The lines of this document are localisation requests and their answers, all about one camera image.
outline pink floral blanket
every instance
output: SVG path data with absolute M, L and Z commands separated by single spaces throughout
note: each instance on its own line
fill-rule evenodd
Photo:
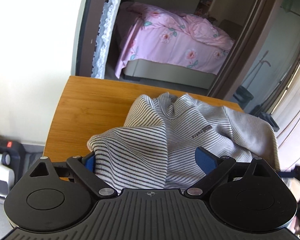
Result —
M 234 44 L 206 19 L 141 3 L 122 3 L 116 24 L 124 41 L 118 78 L 129 60 L 139 58 L 217 74 Z

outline triangular cutout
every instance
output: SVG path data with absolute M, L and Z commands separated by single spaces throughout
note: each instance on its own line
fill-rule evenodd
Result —
M 38 166 L 32 171 L 30 177 L 48 176 L 49 172 L 45 163 L 39 163 Z
M 268 173 L 268 171 L 266 170 L 266 168 L 258 163 L 254 169 L 253 172 L 254 176 L 259 176 L 259 177 L 270 177 L 270 174 Z

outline striped shirt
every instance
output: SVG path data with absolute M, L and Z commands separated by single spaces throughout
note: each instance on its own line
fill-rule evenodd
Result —
M 204 172 L 194 151 L 202 146 L 218 157 L 250 162 L 254 155 L 279 170 L 278 145 L 272 127 L 249 114 L 164 93 L 141 95 L 123 127 L 92 136 L 95 173 L 120 192 L 123 188 L 186 188 Z

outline bedroom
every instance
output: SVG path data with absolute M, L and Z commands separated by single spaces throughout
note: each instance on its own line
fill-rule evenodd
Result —
M 204 95 L 240 36 L 254 3 L 121 0 L 103 64 L 102 43 L 98 42 L 102 38 L 97 38 L 100 46 L 94 54 L 92 76 Z

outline bed leg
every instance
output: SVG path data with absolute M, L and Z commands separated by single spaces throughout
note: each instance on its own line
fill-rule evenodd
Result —
M 123 79 L 125 79 L 125 80 L 132 80 L 132 81 L 140 81 L 141 80 L 141 78 L 139 78 L 139 77 L 128 76 L 128 75 L 126 75 L 124 73 L 123 73 Z

